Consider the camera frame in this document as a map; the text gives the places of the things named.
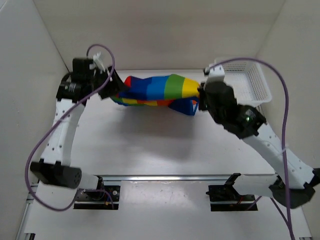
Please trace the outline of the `rainbow striped shorts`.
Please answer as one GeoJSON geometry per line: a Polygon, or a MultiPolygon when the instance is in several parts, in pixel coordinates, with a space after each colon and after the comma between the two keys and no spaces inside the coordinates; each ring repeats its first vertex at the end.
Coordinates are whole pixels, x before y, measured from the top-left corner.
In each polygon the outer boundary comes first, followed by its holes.
{"type": "Polygon", "coordinates": [[[200,84],[177,74],[138,78],[128,76],[124,84],[128,90],[111,99],[126,107],[168,107],[187,116],[194,116],[199,103],[200,84]]]}

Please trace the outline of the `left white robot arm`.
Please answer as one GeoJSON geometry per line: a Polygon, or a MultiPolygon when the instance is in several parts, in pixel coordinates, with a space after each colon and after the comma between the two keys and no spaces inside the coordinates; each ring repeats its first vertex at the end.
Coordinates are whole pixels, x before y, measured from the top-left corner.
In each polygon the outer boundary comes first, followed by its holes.
{"type": "Polygon", "coordinates": [[[80,101],[95,90],[105,99],[127,87],[111,67],[104,67],[98,54],[92,58],[74,58],[72,69],[62,78],[57,90],[54,117],[57,127],[49,134],[40,160],[31,162],[30,171],[45,185],[87,189],[93,200],[100,200],[105,194],[101,178],[71,166],[76,128],[87,104],[80,101]]]}

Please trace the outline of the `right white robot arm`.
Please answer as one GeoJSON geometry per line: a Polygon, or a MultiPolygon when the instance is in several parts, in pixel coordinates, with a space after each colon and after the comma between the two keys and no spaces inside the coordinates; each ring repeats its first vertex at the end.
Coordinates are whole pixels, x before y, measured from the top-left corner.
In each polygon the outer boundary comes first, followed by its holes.
{"type": "Polygon", "coordinates": [[[202,82],[199,109],[252,147],[273,168],[274,174],[234,173],[207,192],[216,201],[239,200],[245,195],[275,199],[290,209],[308,203],[320,183],[320,170],[306,165],[291,150],[283,149],[266,118],[253,106],[238,104],[231,86],[223,81],[202,82]]]}

